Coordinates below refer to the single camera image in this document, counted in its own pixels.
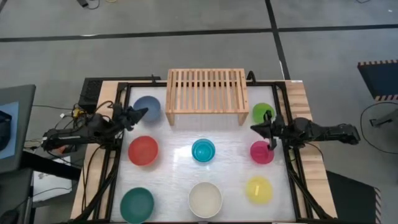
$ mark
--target teal bowl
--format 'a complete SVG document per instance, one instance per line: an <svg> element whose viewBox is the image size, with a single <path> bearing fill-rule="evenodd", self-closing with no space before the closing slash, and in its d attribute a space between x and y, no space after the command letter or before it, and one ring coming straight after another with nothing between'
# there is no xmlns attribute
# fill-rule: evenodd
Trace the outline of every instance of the teal bowl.
<svg viewBox="0 0 398 224"><path fill-rule="evenodd" d="M207 139L199 139L193 143L192 156L199 162L208 162L216 154L216 147Z"/></svg>
<svg viewBox="0 0 398 224"><path fill-rule="evenodd" d="M154 210L154 197L149 190L136 187L129 190L120 202L120 213L128 223L145 222Z"/></svg>

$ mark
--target wooden rack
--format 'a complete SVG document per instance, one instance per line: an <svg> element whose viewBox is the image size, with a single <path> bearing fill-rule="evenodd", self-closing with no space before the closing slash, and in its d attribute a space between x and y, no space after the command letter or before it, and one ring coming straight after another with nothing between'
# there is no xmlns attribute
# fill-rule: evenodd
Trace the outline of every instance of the wooden rack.
<svg viewBox="0 0 398 224"><path fill-rule="evenodd" d="M166 116L176 114L237 114L242 125L249 114L248 91L242 68L170 69Z"/></svg>

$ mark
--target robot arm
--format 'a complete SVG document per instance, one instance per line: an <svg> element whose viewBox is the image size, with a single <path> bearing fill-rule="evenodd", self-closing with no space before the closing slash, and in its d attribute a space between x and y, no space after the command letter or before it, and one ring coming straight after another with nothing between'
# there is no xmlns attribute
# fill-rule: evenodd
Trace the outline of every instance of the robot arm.
<svg viewBox="0 0 398 224"><path fill-rule="evenodd" d="M271 111L264 115L264 122L250 127L263 138L270 139L271 150L276 147L274 137L280 137L287 141L290 147L304 147L310 141L341 141L346 144L358 144L361 138L357 129L350 124L336 126L320 126L306 118L295 118L292 124L285 125L281 115L271 121Z"/></svg>
<svg viewBox="0 0 398 224"><path fill-rule="evenodd" d="M83 118L82 124L77 128L50 129L43 135L42 147L49 151L71 144L111 144L124 128L131 131L147 111L148 108L134 110L131 106L124 111L121 104L115 104L114 119L107 121L101 114L96 113Z"/></svg>

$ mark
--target wire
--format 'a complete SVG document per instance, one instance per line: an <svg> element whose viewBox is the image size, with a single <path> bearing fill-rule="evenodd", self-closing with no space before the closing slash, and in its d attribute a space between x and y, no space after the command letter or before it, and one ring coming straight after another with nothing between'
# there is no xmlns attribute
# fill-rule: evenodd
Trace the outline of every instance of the wire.
<svg viewBox="0 0 398 224"><path fill-rule="evenodd" d="M355 1L360 3L360 4L364 4L364 3L367 3L367 2L372 1L372 0L365 0L365 1L355 0Z"/></svg>
<svg viewBox="0 0 398 224"><path fill-rule="evenodd" d="M111 100L107 100L107 101L104 101L102 104L100 104L100 105L97 107L97 109L95 109L94 113L97 112L101 107L103 107L103 106L104 106L105 104L107 104L107 103L110 103L110 104L107 106L107 108L112 108L113 102L112 102Z"/></svg>
<svg viewBox="0 0 398 224"><path fill-rule="evenodd" d="M71 110L70 108L61 108L57 106L48 106L48 105L32 105L36 107L44 107L44 108L53 108L53 109L58 109L58 110Z"/></svg>
<svg viewBox="0 0 398 224"><path fill-rule="evenodd" d="M31 197L27 197L25 200L23 200L21 203L19 203L17 206L15 206L15 208L14 208L13 210L17 209L20 205L22 205L23 203L25 203L26 201L28 201L28 199L33 198L33 197L35 197L35 196L37 196L37 195L39 195L39 194L46 193L46 192L49 192L49 191L51 191L51 190L56 190L56 189L70 190L70 189L72 189L74 186L76 186L76 184L78 184L78 183L73 184L70 188L55 187L55 188L53 188L53 189L44 190L44 191L42 191L42 192L39 192L39 193L37 193L37 194L34 194L34 195L32 195Z"/></svg>
<svg viewBox="0 0 398 224"><path fill-rule="evenodd" d="M65 127L63 127L63 128L64 128L64 129L67 128L67 127L69 126L69 124L71 124L71 123L74 122L74 121L75 121L75 119L69 121L69 123L67 123L67 125L65 125Z"/></svg>
<svg viewBox="0 0 398 224"><path fill-rule="evenodd" d="M310 146L313 146L314 148L318 149L318 151L319 151L320 154L322 155L322 160L323 160L323 153L322 153L321 149L320 149L318 146L316 146L316 145L314 145L314 144L312 144L312 143L309 143L309 142L307 142L306 144L309 144Z"/></svg>
<svg viewBox="0 0 398 224"><path fill-rule="evenodd" d="M373 106L381 105L381 104L398 105L398 103L393 103L393 102L381 102L381 103L375 103L375 104L370 105L370 106L368 106L367 108L365 108L365 109L362 111L361 117L360 117L360 119L359 119L359 123L360 123L360 127L361 127L361 134L362 134L363 139L364 139L370 146L372 146L373 148L377 149L378 151L381 151L381 152L384 152L384 153L387 153L387 154L398 155L398 153L396 153L396 152L388 152L388 151L385 151L385 150L382 150L382 149L376 147L374 144L370 143L369 140L366 139L366 137L365 137L365 135L364 135L364 133L363 133L363 127L362 127L362 118L363 118L363 114L364 114L368 109L372 108Z"/></svg>
<svg viewBox="0 0 398 224"><path fill-rule="evenodd" d="M54 129L56 129L56 128L58 127L58 125L61 123L61 121L63 121L64 118L72 118L72 121L74 120L72 116L65 115L65 116L62 117L61 120L58 121L58 123L54 126Z"/></svg>
<svg viewBox="0 0 398 224"><path fill-rule="evenodd" d="M95 155L96 152L100 149L101 146L98 146L98 147L94 150L93 154L92 154L91 157L90 157L90 160L88 161L86 181L85 181L84 178L83 178L83 199L81 200L81 207L82 207L82 209L83 209L83 205L84 205L84 208L86 208L86 206L87 206L87 204L86 204L86 186L87 186L87 184L88 184L88 175L90 174L90 165L91 165L91 162L92 162L92 160L93 160L93 158L94 158L94 155Z"/></svg>
<svg viewBox="0 0 398 224"><path fill-rule="evenodd" d="M97 8L100 6L100 0L97 0L97 1L98 1L98 4L97 4L95 7L90 8L90 7L87 6L87 8L88 8L89 10L97 9Z"/></svg>
<svg viewBox="0 0 398 224"><path fill-rule="evenodd" d="M66 161L65 159L63 159L62 157L59 157L59 156L57 156L57 155L54 155L54 154L52 154L52 153L49 152L49 151L47 151L47 153L50 154L51 156L53 156L54 158L60 159L60 160L62 160L63 162L66 162L66 163L68 163L68 164L70 164L70 165L77 166L77 167L81 167L81 166L78 165L78 164L75 164L75 163L73 163L73 162L68 162L68 161Z"/></svg>

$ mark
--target white bowl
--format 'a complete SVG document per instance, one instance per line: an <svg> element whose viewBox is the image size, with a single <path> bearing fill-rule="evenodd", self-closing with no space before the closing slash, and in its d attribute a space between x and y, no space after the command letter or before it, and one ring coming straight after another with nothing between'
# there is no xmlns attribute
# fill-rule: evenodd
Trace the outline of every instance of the white bowl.
<svg viewBox="0 0 398 224"><path fill-rule="evenodd" d="M189 208L200 218L211 218L221 209L223 197L218 187L209 182L196 184L189 193Z"/></svg>

